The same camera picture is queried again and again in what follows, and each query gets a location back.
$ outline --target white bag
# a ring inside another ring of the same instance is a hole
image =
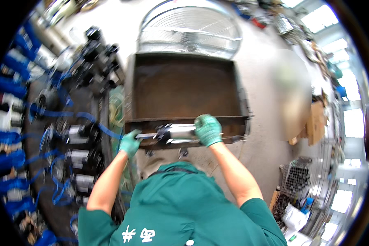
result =
[[[286,207],[286,212],[282,217],[282,221],[286,224],[286,226],[290,229],[295,229],[299,231],[304,227],[309,219],[310,213],[307,214],[302,213],[296,207],[291,204],[288,204]]]

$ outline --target cardboard box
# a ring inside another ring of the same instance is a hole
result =
[[[289,140],[290,145],[295,145],[300,138],[308,138],[309,146],[320,141],[325,135],[325,125],[327,117],[324,115],[322,101],[312,103],[310,107],[310,116],[306,122],[305,128],[293,139]]]

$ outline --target fan guard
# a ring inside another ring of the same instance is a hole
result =
[[[170,0],[144,18],[138,52],[190,52],[232,58],[242,37],[231,14],[210,0]]]

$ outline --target white logo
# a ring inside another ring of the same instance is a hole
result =
[[[133,235],[135,235],[135,229],[133,229],[131,232],[129,232],[129,226],[127,226],[127,230],[122,232],[122,235],[123,235],[123,243],[126,242],[126,239],[127,239],[127,242],[130,242],[130,239],[133,238]]]
[[[142,239],[143,243],[151,242],[152,241],[151,237],[154,237],[155,235],[156,235],[156,233],[155,233],[154,230],[147,230],[146,228],[144,228],[141,232],[140,238],[143,238]]]

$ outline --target person's hand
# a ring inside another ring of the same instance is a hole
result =
[[[126,135],[123,136],[120,142],[119,151],[123,150],[124,152],[126,152],[129,159],[135,155],[135,153],[139,148],[139,144],[142,141],[141,139],[135,140],[135,136],[137,136],[140,133],[141,133],[140,130],[134,130],[130,133],[127,133]]]
[[[221,139],[221,125],[214,116],[200,115],[195,119],[194,125],[196,126],[194,133],[203,145],[209,147],[223,141]]]

